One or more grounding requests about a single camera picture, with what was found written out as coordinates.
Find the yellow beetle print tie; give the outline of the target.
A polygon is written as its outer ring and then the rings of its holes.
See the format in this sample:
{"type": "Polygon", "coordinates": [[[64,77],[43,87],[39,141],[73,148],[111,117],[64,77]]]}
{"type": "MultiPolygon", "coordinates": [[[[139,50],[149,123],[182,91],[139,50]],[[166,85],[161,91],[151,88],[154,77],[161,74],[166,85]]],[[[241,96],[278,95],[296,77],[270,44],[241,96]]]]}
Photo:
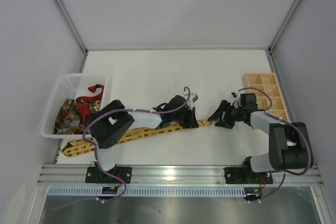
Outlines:
{"type": "MultiPolygon", "coordinates": [[[[212,122],[209,120],[198,120],[197,123],[198,123],[198,127],[190,128],[190,130],[212,125],[212,122]]],[[[149,129],[149,128],[132,129],[132,130],[126,131],[125,135],[118,141],[117,144],[123,144],[126,142],[139,140],[142,138],[148,138],[148,137],[181,132],[181,131],[186,131],[186,130],[189,130],[189,129],[183,128],[178,123],[172,123],[170,126],[163,128],[163,129],[149,129]]],[[[83,155],[86,153],[91,153],[94,151],[94,147],[92,145],[94,142],[94,139],[93,137],[88,137],[87,140],[88,142],[84,141],[83,139],[69,141],[61,149],[60,152],[67,158],[83,155]]]]}

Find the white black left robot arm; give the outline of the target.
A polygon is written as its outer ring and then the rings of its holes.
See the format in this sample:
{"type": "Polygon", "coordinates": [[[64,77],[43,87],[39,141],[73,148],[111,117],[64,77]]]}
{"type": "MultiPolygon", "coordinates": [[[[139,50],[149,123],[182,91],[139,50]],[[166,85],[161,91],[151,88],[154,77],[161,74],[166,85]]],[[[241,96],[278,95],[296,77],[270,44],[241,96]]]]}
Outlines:
{"type": "Polygon", "coordinates": [[[116,166],[114,146],[133,129],[167,129],[177,123],[184,129],[198,127],[194,102],[198,95],[176,95],[168,103],[162,103],[152,110],[129,109],[120,100],[114,100],[87,121],[91,136],[96,141],[95,158],[106,172],[116,166]]]}

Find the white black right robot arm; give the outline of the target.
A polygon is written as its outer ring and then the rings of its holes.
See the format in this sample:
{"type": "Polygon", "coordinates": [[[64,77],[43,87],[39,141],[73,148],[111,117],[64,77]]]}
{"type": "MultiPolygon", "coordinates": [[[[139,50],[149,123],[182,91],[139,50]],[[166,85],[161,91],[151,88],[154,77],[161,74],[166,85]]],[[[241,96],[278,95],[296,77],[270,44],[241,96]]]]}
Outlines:
{"type": "Polygon", "coordinates": [[[227,184],[272,183],[271,173],[304,175],[313,166],[313,153],[307,127],[289,122],[259,109],[254,93],[243,93],[238,103],[221,101],[208,118],[217,127],[232,129],[237,122],[259,129],[268,135],[268,152],[246,157],[238,168],[225,170],[227,184]]]}

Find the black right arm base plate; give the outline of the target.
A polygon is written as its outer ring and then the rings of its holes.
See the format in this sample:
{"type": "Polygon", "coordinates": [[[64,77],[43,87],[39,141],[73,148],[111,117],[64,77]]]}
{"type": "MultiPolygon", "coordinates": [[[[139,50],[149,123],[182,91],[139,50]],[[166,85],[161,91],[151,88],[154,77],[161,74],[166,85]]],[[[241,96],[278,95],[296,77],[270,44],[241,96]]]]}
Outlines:
{"type": "Polygon", "coordinates": [[[251,170],[242,167],[226,167],[224,168],[224,178],[226,184],[252,184],[257,185],[265,183],[266,185],[273,184],[273,178],[266,172],[255,173],[251,170]]]}

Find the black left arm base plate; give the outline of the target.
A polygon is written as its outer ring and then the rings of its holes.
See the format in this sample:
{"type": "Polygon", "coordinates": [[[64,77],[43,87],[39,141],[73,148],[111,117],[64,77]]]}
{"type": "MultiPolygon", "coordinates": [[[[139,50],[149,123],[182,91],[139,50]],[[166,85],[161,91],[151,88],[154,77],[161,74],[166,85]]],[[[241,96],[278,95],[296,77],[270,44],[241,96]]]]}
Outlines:
{"type": "MultiPolygon", "coordinates": [[[[126,184],[131,182],[132,168],[120,167],[108,171],[109,174],[122,179],[126,184]]],[[[119,181],[103,173],[98,166],[90,166],[87,169],[85,182],[88,184],[117,184],[119,181]]]]}

